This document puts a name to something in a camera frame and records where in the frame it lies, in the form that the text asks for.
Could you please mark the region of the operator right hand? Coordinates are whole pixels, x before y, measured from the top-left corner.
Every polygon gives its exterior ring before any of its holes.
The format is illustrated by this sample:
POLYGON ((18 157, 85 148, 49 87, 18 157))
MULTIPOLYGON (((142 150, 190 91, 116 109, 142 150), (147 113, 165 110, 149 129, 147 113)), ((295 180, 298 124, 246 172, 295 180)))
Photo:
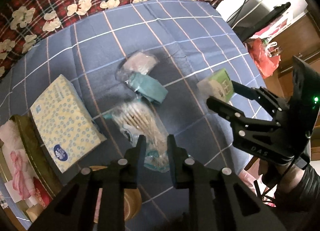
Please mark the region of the operator right hand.
POLYGON ((294 162, 285 165, 277 165, 272 162, 267 162, 263 159, 259 161, 258 175, 262 176, 262 182, 268 188, 273 188, 281 183, 284 176, 290 171, 294 162))

